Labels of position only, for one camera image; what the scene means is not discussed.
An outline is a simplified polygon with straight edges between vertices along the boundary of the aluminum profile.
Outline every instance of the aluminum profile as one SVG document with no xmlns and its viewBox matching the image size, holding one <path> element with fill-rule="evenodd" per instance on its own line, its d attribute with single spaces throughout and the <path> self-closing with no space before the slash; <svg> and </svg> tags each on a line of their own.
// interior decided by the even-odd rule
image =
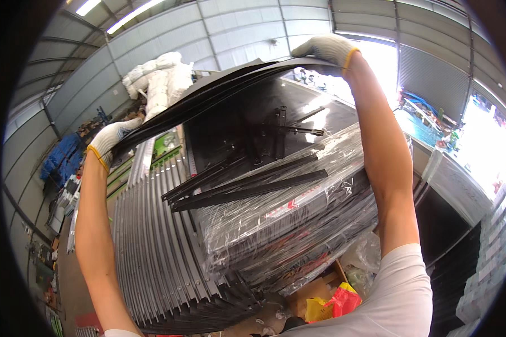
<svg viewBox="0 0 506 337">
<path fill-rule="evenodd" d="M 172 212 L 161 201 L 187 177 L 178 154 L 116 199 L 116 273 L 128 310 L 144 333 L 220 331 L 261 308 L 235 274 L 204 271 L 202 232 L 190 212 Z"/>
<path fill-rule="evenodd" d="M 99 330 L 93 326 L 77 327 L 75 328 L 75 335 L 77 337 L 98 337 Z"/>
</svg>

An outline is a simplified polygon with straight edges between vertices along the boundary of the ceiling light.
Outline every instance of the ceiling light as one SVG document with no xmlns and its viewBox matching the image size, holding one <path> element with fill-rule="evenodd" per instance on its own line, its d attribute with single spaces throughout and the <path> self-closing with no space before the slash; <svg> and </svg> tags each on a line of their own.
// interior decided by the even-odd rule
<svg viewBox="0 0 506 337">
<path fill-rule="evenodd" d="M 141 7 L 137 8 L 136 10 L 134 10 L 133 12 L 129 13 L 128 15 L 126 15 L 125 17 L 122 18 L 122 20 L 118 21 L 117 23 L 115 23 L 112 27 L 110 27 L 108 30 L 107 30 L 107 33 L 109 34 L 113 34 L 115 31 L 118 30 L 118 28 L 122 27 L 124 24 L 128 23 L 131 19 L 133 19 L 134 17 L 136 17 L 137 15 L 141 14 L 142 12 L 144 11 L 147 11 L 149 10 L 150 8 L 152 8 L 153 6 L 159 4 L 160 2 L 163 2 L 164 0 L 152 0 L 150 2 L 147 2 L 145 4 L 143 4 Z"/>
<path fill-rule="evenodd" d="M 76 13 L 80 16 L 85 16 L 88 14 L 89 11 L 92 10 L 92 8 L 95 7 L 95 5 L 99 4 L 101 0 L 88 0 L 79 8 Z"/>
</svg>

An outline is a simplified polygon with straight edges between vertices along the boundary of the white t-shirt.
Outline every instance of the white t-shirt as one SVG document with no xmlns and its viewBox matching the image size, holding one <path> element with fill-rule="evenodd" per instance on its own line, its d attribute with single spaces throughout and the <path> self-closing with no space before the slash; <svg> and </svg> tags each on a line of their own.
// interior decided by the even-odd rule
<svg viewBox="0 0 506 337">
<path fill-rule="evenodd" d="M 279 337 L 428 336 L 433 315 L 431 280 L 425 273 L 420 245 L 411 243 L 380 261 L 369 298 L 341 317 L 292 328 Z M 107 330 L 106 337 L 136 337 Z"/>
</svg>

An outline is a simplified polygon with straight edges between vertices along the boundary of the red plastic bag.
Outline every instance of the red plastic bag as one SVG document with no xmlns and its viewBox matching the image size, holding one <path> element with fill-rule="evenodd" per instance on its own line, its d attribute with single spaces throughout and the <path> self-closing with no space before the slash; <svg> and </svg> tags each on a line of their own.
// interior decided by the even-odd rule
<svg viewBox="0 0 506 337">
<path fill-rule="evenodd" d="M 343 282 L 337 288 L 336 293 L 332 296 L 332 299 L 324 306 L 333 304 L 332 317 L 339 317 L 350 313 L 361 303 L 362 299 L 351 287 L 351 285 Z"/>
</svg>

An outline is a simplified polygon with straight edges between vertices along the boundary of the white work glove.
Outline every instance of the white work glove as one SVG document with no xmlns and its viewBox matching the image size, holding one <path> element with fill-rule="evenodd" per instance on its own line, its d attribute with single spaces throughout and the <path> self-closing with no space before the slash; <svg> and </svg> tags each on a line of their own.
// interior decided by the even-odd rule
<svg viewBox="0 0 506 337">
<path fill-rule="evenodd" d="M 310 38 L 292 51 L 293 57 L 315 55 L 343 68 L 343 75 L 349 67 L 352 54 L 357 51 L 351 40 L 336 34 L 323 34 Z"/>
<path fill-rule="evenodd" d="M 98 156 L 99 161 L 107 172 L 109 172 L 110 163 L 113 160 L 110 149 L 141 124 L 142 118 L 139 117 L 125 122 L 116 122 L 107 125 L 94 137 L 90 145 L 88 145 L 87 151 L 92 150 L 95 155 Z"/>
</svg>

